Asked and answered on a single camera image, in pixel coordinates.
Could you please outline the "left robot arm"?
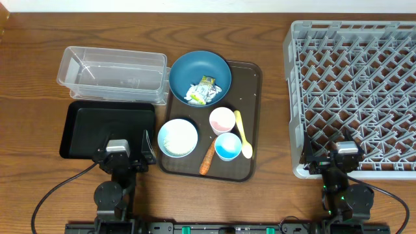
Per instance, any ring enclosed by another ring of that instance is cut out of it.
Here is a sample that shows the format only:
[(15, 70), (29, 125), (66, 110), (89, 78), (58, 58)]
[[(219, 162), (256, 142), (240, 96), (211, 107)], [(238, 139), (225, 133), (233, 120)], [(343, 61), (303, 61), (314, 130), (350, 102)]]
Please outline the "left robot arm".
[(94, 192), (97, 216), (91, 233), (146, 233), (143, 221), (133, 214), (137, 174), (149, 170), (156, 163), (147, 130), (143, 130), (138, 153), (133, 153), (129, 141), (113, 139), (109, 134), (95, 152), (92, 160), (111, 175), (111, 180), (100, 184)]

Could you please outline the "light blue plastic cup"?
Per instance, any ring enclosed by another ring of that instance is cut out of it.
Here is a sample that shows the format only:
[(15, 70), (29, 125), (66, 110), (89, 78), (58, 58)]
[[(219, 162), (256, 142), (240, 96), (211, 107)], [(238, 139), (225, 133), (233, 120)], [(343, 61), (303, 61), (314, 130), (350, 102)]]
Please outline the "light blue plastic cup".
[(223, 161), (232, 161), (240, 155), (242, 142), (233, 133), (223, 133), (216, 138), (214, 149), (220, 159)]

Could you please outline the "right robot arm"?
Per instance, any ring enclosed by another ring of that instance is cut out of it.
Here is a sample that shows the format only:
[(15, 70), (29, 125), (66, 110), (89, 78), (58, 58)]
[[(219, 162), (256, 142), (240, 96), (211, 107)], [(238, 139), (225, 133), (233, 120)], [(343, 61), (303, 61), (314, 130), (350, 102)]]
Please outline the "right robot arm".
[(304, 146), (300, 163), (311, 175), (321, 175), (322, 207), (330, 216), (311, 224), (309, 233), (363, 233), (363, 222), (370, 219), (374, 203), (374, 191), (360, 183), (350, 185), (348, 173), (359, 166), (363, 149), (349, 132), (344, 140), (336, 142), (326, 157), (314, 155), (312, 143), (304, 134)]

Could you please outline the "dark blue plate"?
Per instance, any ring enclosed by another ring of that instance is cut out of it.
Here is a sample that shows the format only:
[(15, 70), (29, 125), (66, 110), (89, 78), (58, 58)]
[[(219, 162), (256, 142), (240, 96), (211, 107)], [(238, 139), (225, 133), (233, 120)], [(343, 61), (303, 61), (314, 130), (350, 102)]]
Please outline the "dark blue plate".
[[(214, 79), (213, 86), (221, 91), (206, 105), (198, 105), (185, 97), (192, 87), (200, 83), (203, 77)], [(175, 98), (191, 107), (208, 107), (224, 99), (231, 87), (232, 74), (228, 63), (216, 53), (210, 51), (192, 51), (179, 57), (171, 67), (169, 76), (170, 90)]]

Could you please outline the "pink plastic cup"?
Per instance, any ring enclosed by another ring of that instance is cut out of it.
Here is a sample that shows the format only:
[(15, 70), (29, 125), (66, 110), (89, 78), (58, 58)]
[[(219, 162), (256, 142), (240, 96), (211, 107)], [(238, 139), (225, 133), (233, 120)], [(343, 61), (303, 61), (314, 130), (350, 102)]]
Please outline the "pink plastic cup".
[(230, 132), (236, 123), (233, 111), (226, 107), (218, 107), (209, 115), (209, 124), (216, 135)]

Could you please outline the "paper wrapper waste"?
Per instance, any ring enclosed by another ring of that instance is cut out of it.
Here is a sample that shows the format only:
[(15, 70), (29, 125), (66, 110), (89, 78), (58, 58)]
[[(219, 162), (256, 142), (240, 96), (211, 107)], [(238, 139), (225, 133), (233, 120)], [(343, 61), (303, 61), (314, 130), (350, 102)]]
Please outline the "paper wrapper waste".
[(190, 105), (206, 105), (222, 92), (222, 89), (215, 84), (215, 78), (203, 76), (201, 81), (188, 89), (185, 100)]

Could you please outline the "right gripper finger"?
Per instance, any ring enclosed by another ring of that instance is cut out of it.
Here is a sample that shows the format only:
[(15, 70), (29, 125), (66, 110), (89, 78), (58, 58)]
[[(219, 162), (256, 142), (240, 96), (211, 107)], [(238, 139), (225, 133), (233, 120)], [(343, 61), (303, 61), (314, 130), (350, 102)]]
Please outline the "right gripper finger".
[(345, 139), (345, 141), (354, 141), (354, 142), (359, 142), (359, 140), (356, 140), (353, 136), (352, 136), (352, 134), (351, 134), (351, 132), (349, 131), (349, 130), (346, 130), (345, 132), (344, 132), (344, 139)]
[(312, 148), (312, 145), (311, 145), (310, 137), (305, 132), (304, 133), (304, 146), (303, 146), (302, 154), (300, 156), (299, 163), (300, 164), (309, 164), (309, 163), (312, 163), (313, 160), (314, 160), (313, 148)]

